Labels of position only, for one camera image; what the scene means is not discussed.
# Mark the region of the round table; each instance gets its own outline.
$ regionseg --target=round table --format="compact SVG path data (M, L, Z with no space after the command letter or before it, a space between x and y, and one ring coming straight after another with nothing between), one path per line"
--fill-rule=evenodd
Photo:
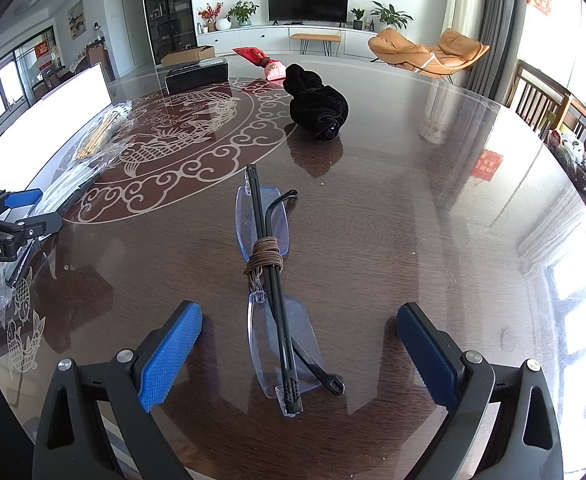
M564 471L581 476L586 208L536 134L446 82L282 56L348 100L340 136L318 144L292 123L281 86L228 61L228 84L185 94L164 96L155 72L110 87L115 102L133 100L134 121L118 134L132 144L69 211L4 313L26 311L18 323L30 361L8 354L15 334L0 326L0 386L24 427L36 430L62 357L109 360L193 300L201 335L151 412L184 465L217 480L401 479L446 415L395 334L398 306L417 301L463 350L542 364ZM303 394L293 419L263 394L247 343L234 208L253 162L263 186L299 191L281 280L304 303L324 367L346 386L342 397ZM491 405L467 476L496 413Z

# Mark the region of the ceiling light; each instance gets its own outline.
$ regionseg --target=ceiling light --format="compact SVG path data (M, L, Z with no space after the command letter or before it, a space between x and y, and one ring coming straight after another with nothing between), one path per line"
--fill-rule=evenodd
M36 3L38 3L38 1L39 0L24 0L15 9L15 14L21 14L26 9L28 9L28 8L32 7L33 5L35 5Z

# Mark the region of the blue gripper pad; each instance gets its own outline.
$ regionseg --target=blue gripper pad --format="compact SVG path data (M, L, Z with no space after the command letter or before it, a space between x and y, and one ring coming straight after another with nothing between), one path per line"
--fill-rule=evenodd
M9 209L15 209L25 205L33 205L40 198L42 198L41 189L35 188L24 191L16 191L11 192L11 194L4 199L4 205Z
M429 390L433 402L444 406L448 412L455 411L459 402L455 369L422 321L407 304L397 311L395 329Z
M189 303L142 369L137 396L145 412L164 402L201 330L202 309Z

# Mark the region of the wooden railing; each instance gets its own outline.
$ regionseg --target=wooden railing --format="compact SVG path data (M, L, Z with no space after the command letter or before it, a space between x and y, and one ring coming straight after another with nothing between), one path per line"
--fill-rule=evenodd
M543 140L550 130L564 124L582 140L586 151L586 106L560 83L521 59L505 106L513 107Z

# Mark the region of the white tv cabinet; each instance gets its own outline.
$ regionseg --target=white tv cabinet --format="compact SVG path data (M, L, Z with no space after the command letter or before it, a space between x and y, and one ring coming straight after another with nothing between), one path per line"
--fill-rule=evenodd
M350 56L359 59L374 59L367 42L375 36L368 30L353 30L345 27L326 25L249 25L247 27L229 28L198 34L198 45L212 45L215 55L233 54L233 49L240 46L255 46L267 54L285 54L299 52L300 40L291 40L293 34L339 34L342 41L337 47L338 56ZM309 41L308 54L323 53L322 41Z

